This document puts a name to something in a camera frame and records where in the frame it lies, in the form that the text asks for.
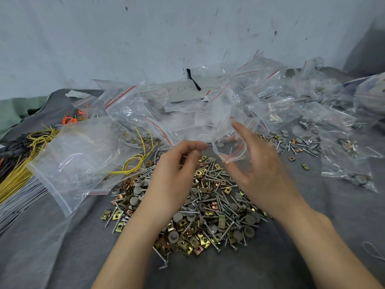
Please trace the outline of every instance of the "coiled yellow wire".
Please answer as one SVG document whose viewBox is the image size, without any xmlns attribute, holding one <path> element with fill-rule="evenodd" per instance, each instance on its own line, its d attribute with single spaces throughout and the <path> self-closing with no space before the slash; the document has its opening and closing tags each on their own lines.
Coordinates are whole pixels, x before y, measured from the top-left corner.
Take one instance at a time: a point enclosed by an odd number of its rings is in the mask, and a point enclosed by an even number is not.
<svg viewBox="0 0 385 289">
<path fill-rule="evenodd" d="M 31 154 L 24 160 L 20 160 L 21 157 L 19 157 L 16 167 L 3 182 L 0 183 L 0 203 L 15 194 L 28 182 L 32 177 L 32 173 L 26 168 L 26 165 L 30 163 L 60 131 L 52 127 L 44 127 L 46 128 L 45 130 L 33 132 L 27 136 L 28 139 L 32 140 L 32 143 L 29 145 L 32 147 Z"/>
<path fill-rule="evenodd" d="M 129 175 L 130 173 L 133 173 L 133 172 L 135 172 L 135 171 L 138 171 L 138 170 L 142 167 L 143 162 L 145 162 L 145 160 L 147 159 L 147 157 L 148 157 L 148 156 L 152 153 L 152 151 L 155 149 L 155 147 L 156 147 L 157 144 L 154 145 L 154 139 L 152 138 L 152 134 L 151 134 L 151 131 L 150 131 L 150 130 L 147 130 L 147 131 L 149 131 L 150 136 L 151 136 L 151 145 L 152 145 L 152 148 L 151 148 L 151 150 L 150 150 L 148 153 L 146 153 L 146 145 L 144 144 L 144 140 L 143 140 L 141 134 L 139 133 L 139 131 L 138 131 L 138 129 L 137 129 L 136 127 L 135 127 L 135 130 L 137 131 L 137 133 L 138 133 L 138 135 L 139 135 L 139 138 L 140 138 L 141 141 L 142 141 L 144 153 L 143 153 L 143 154 L 135 155 L 134 157 L 128 159 L 128 160 L 124 163 L 122 170 L 119 170 L 119 171 L 113 171 L 113 172 L 109 173 L 110 175 L 121 175 L 121 174 Z M 130 169 L 130 170 L 127 170 L 128 165 L 129 165 L 133 160 L 135 160 L 135 159 L 139 160 L 139 161 L 138 161 L 138 164 L 137 164 L 134 168 L 132 168 L 132 169 Z"/>
</svg>

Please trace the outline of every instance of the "gray cloth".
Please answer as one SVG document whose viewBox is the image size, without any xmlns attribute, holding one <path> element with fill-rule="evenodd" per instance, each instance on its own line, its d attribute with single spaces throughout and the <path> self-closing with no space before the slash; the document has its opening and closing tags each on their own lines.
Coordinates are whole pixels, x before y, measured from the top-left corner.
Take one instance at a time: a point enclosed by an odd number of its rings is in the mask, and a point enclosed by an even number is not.
<svg viewBox="0 0 385 289">
<path fill-rule="evenodd" d="M 40 123 L 60 123 L 65 113 L 74 111 L 69 105 L 74 99 L 64 95 L 68 91 L 54 92 L 38 116 L 7 136 L 38 130 Z M 289 162 L 285 159 L 289 156 L 281 155 L 305 200 L 332 219 L 348 246 L 385 285 L 385 262 L 361 247 L 369 241 L 385 254 L 384 161 L 370 160 L 379 190 L 375 194 L 341 179 L 321 177 L 319 158 L 303 153 Z M 302 163 L 311 170 L 305 171 Z M 89 196 L 68 219 L 50 194 L 29 207 L 0 237 L 0 288 L 90 288 L 119 237 L 111 234 L 114 223 L 105 229 L 100 220 L 103 211 L 111 209 L 110 200 L 110 196 Z M 162 262 L 153 253 L 145 288 L 315 287 L 303 259 L 276 221 L 261 223 L 248 244 L 237 252 L 227 247 L 220 254 L 210 247 L 198 257 L 172 253 L 169 267 L 163 270 L 158 270 Z"/>
</svg>

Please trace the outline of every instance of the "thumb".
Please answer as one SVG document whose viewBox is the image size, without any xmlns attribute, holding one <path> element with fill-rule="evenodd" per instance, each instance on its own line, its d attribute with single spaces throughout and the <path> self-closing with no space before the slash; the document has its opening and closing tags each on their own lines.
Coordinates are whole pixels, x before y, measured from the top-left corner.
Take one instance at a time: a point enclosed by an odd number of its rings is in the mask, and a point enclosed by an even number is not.
<svg viewBox="0 0 385 289">
<path fill-rule="evenodd" d="M 225 163 L 224 169 L 235 180 L 237 184 L 245 182 L 247 175 L 240 171 L 234 161 Z"/>
<path fill-rule="evenodd" d="M 184 176 L 194 176 L 195 168 L 198 164 L 198 160 L 202 157 L 202 154 L 199 150 L 194 149 L 192 150 L 186 157 L 186 160 L 184 161 L 184 165 L 180 172 Z"/>
</svg>

